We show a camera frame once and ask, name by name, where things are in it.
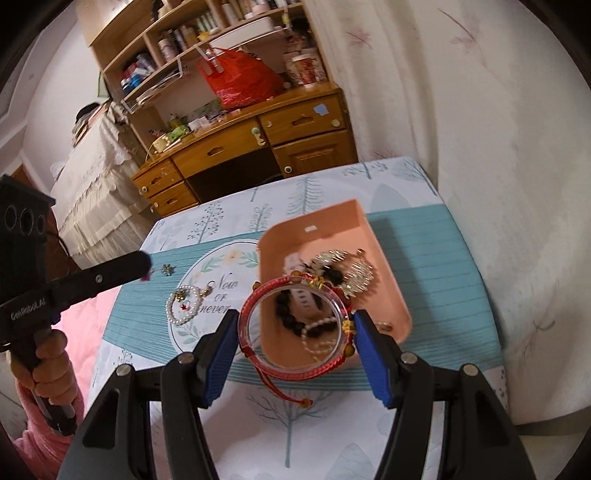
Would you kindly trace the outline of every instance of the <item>pink box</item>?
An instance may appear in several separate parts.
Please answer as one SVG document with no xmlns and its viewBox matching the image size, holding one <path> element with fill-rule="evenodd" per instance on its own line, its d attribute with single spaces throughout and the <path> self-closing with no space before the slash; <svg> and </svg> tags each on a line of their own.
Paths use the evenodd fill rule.
<svg viewBox="0 0 591 480">
<path fill-rule="evenodd" d="M 390 324 L 392 331 L 389 335 L 398 343 L 408 337 L 412 320 L 407 305 L 357 200 L 279 223 L 263 234 L 258 248 L 262 283 L 282 277 L 284 260 L 292 253 L 298 252 L 304 261 L 308 261 L 327 250 L 354 253 L 362 248 L 365 259 L 374 268 L 374 280 L 368 291 L 352 299 L 353 310 L 365 309 L 374 322 Z M 281 322 L 274 321 L 274 315 L 273 303 L 264 301 L 261 305 L 261 347 L 267 358 L 290 369 L 314 363 L 311 354 L 301 348 L 301 340 Z M 359 364 L 357 355 L 345 362 L 350 367 Z"/>
</svg>

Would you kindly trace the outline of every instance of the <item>pink blanket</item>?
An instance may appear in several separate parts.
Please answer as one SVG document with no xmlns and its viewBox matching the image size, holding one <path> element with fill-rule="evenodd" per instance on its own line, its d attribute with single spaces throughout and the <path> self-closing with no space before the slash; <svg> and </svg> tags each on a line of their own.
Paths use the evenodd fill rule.
<svg viewBox="0 0 591 480">
<path fill-rule="evenodd" d="M 73 305 L 61 314 L 61 322 L 56 326 L 68 337 L 66 351 L 74 366 L 85 404 L 96 354 L 120 288 L 113 288 L 93 299 Z"/>
</svg>

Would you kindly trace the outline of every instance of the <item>white curtain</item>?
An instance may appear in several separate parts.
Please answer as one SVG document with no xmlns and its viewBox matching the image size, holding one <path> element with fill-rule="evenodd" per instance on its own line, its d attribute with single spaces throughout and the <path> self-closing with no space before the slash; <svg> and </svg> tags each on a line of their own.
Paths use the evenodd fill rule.
<svg viewBox="0 0 591 480">
<path fill-rule="evenodd" d="M 591 404 L 591 91 L 518 0 L 305 0 L 359 157 L 412 155 L 498 320 L 516 423 Z"/>
</svg>

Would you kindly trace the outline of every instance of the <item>human hand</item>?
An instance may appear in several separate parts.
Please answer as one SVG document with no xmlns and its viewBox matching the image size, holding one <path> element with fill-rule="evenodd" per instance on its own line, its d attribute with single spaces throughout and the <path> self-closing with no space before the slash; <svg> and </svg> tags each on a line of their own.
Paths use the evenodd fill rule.
<svg viewBox="0 0 591 480">
<path fill-rule="evenodd" d="M 16 379 L 38 396 L 49 398 L 53 405 L 70 405 L 78 393 L 72 362 L 66 353 L 68 340 L 60 330 L 52 330 L 47 339 L 37 347 L 41 363 L 33 374 L 8 352 L 7 360 Z"/>
</svg>

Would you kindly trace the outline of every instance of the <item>desk drawer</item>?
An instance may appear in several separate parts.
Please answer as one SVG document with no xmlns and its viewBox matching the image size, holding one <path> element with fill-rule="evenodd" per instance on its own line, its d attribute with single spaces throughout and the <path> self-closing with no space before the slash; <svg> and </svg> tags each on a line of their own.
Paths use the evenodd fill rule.
<svg viewBox="0 0 591 480">
<path fill-rule="evenodd" d="M 288 143 L 273 153 L 285 178 L 357 162 L 349 130 Z"/>
<path fill-rule="evenodd" d="M 338 95 L 296 103 L 259 118 L 271 145 L 347 128 Z"/>
<path fill-rule="evenodd" d="M 180 173 L 170 160 L 164 160 L 142 173 L 134 179 L 134 183 L 139 189 L 140 194 L 150 198 L 153 195 L 171 187 L 182 180 Z"/>
<path fill-rule="evenodd" d="M 164 190 L 150 198 L 150 201 L 154 210 L 163 217 L 197 203 L 195 195 L 185 182 Z"/>
<path fill-rule="evenodd" d="M 181 174 L 188 178 L 200 171 L 265 147 L 266 140 L 259 134 L 260 142 L 258 142 L 252 133 L 254 128 L 260 132 L 256 119 L 251 119 L 209 135 L 173 155 L 174 164 Z"/>
</svg>

